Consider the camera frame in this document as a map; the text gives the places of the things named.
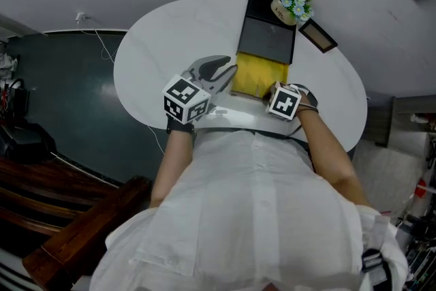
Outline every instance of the person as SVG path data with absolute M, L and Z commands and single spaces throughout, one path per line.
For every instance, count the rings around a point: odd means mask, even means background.
M 90 290 L 372 290 L 362 255 L 381 216 L 318 113 L 296 117 L 311 159 L 243 130 L 199 132 L 193 149 L 173 124 L 150 206 L 106 239 Z M 407 262 L 387 227 L 380 252 L 401 290 Z

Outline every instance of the white cube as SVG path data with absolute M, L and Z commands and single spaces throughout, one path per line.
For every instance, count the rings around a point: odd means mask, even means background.
M 294 118 L 300 100 L 301 95 L 298 92 L 298 87 L 278 81 L 271 87 L 271 97 L 266 106 L 266 112 L 290 121 Z
M 175 75 L 170 80 L 162 93 L 163 109 L 166 114 L 182 124 L 189 123 L 205 114 L 211 100 L 210 93 L 179 75 Z

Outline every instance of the wooden armrest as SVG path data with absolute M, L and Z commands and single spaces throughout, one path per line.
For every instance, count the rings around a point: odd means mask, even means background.
M 150 191 L 149 180 L 132 178 L 23 259 L 23 266 L 43 290 L 71 290 L 90 256 L 103 256 L 106 237 L 149 199 Z

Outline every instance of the oval table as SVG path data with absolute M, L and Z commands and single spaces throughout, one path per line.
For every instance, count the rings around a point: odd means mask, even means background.
M 162 89 L 196 59 L 227 55 L 236 61 L 246 0 L 180 0 L 143 16 L 127 32 L 116 54 L 116 93 L 128 113 L 141 123 L 165 129 Z M 346 151 L 359 141 L 367 119 L 362 81 L 338 48 L 323 54 L 300 32 L 287 82 L 308 87 L 320 115 Z M 237 127 L 289 135 L 298 119 L 286 123 L 265 113 L 262 102 L 229 94 L 196 122 L 196 128 Z M 292 137 L 306 141 L 298 130 Z

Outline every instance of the power plug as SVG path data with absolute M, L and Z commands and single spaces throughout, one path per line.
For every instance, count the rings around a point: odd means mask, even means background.
M 84 12 L 78 12 L 78 13 L 77 13 L 77 16 L 76 16 L 76 22 L 77 22 L 77 23 L 80 23 L 80 22 L 85 21 L 85 20 L 88 20 L 88 19 L 90 19 L 90 18 L 91 18 L 91 17 L 88 16 L 87 14 L 85 14 Z

